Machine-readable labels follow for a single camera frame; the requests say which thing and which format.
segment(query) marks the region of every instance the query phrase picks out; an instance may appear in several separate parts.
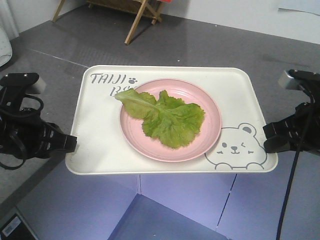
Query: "black cable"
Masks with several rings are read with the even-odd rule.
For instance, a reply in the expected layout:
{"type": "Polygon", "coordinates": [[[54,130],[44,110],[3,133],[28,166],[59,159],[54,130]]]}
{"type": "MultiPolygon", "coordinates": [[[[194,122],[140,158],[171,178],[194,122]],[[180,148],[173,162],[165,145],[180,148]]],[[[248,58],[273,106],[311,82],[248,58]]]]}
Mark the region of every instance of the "black cable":
{"type": "Polygon", "coordinates": [[[0,167],[4,168],[5,170],[16,170],[22,167],[23,164],[25,164],[26,159],[28,158],[28,151],[26,149],[26,146],[24,145],[24,143],[20,140],[20,138],[18,137],[18,132],[17,130],[12,130],[9,133],[9,137],[11,138],[11,140],[18,146],[18,148],[21,151],[22,154],[22,163],[20,163],[17,166],[8,166],[3,164],[2,162],[0,162],[0,167]]]}
{"type": "Polygon", "coordinates": [[[38,101],[39,104],[40,104],[40,107],[38,109],[36,109],[35,111],[31,112],[31,113],[26,113],[26,114],[23,114],[23,115],[10,113],[10,112],[8,112],[8,111],[6,111],[6,110],[4,110],[4,109],[2,109],[0,107],[0,113],[6,115],[8,117],[11,117],[11,118],[23,119],[23,118],[29,118],[29,117],[32,117],[34,115],[39,114],[41,112],[41,110],[44,108],[44,102],[39,97],[28,95],[28,94],[25,94],[24,97],[28,98],[28,99],[34,99],[34,100],[38,101]]]}
{"type": "Polygon", "coordinates": [[[290,176],[289,176],[288,184],[286,186],[285,196],[284,196],[282,209],[281,209],[281,213],[280,213],[279,223],[278,223],[278,227],[277,227],[277,231],[276,231],[276,240],[280,240],[282,225],[283,225],[284,218],[285,218],[285,212],[286,212],[286,208],[287,208],[287,204],[288,204],[288,200],[289,200],[289,195],[290,195],[290,190],[291,190],[291,186],[293,183],[293,179],[294,179],[294,175],[295,175],[295,171],[296,171],[296,167],[297,167],[297,163],[298,163],[299,154],[300,154],[303,142],[305,140],[305,137],[306,137],[309,125],[311,123],[313,113],[314,113],[315,99],[314,99],[313,95],[310,93],[310,91],[307,91],[307,92],[304,91],[304,93],[306,93],[310,97],[310,111],[308,113],[306,123],[305,123],[305,126],[304,126],[302,134],[301,134],[301,139],[300,139],[299,144],[297,145],[296,152],[294,155],[294,159],[293,159],[293,163],[292,163],[292,167],[291,167],[291,171],[290,171],[290,176]]]}

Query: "bear face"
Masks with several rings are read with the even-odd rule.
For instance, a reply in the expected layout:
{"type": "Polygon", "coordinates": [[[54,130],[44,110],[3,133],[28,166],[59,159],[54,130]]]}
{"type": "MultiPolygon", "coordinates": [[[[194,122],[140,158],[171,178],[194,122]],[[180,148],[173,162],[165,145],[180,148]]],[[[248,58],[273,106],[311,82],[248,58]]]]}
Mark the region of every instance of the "bear face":
{"type": "Polygon", "coordinates": [[[215,148],[206,153],[205,157],[219,170],[263,169],[267,153],[256,139],[256,133],[255,127],[249,123],[241,123],[238,127],[223,127],[215,148]]]}

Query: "lettuce leaf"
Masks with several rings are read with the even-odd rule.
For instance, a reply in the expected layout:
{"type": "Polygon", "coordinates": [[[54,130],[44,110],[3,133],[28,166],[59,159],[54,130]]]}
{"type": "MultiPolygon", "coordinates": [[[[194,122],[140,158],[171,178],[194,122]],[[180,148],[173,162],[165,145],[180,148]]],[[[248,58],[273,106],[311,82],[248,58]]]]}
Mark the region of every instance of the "lettuce leaf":
{"type": "Polygon", "coordinates": [[[115,98],[123,103],[131,117],[143,119],[146,136],[158,138],[174,149],[187,146],[195,139],[205,117],[199,105],[168,96],[166,90],[159,93],[158,101],[148,92],[138,93],[133,88],[117,93],[115,98]]]}

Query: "paw print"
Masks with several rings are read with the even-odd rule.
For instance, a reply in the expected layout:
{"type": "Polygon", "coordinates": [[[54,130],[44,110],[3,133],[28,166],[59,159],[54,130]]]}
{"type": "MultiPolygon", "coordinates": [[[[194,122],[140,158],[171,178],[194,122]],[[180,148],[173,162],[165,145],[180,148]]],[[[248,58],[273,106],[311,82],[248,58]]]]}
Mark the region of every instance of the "paw print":
{"type": "Polygon", "coordinates": [[[129,81],[130,84],[135,84],[136,82],[138,82],[138,80],[136,80],[135,77],[129,77],[129,81]]]}

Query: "white tray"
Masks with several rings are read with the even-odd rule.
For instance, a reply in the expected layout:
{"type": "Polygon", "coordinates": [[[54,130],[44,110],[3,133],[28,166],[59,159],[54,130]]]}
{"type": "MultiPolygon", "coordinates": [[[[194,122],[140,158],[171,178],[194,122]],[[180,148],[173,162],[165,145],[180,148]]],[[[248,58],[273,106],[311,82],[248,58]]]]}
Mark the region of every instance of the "white tray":
{"type": "Polygon", "coordinates": [[[66,155],[65,163],[80,175],[269,172],[277,166],[278,155],[266,154],[262,147],[265,124],[251,81],[237,68],[97,65],[83,75],[71,130],[77,148],[66,155]],[[164,78],[196,84],[220,109],[220,138],[200,157],[157,161],[138,153],[123,136],[116,91],[164,78]]]}

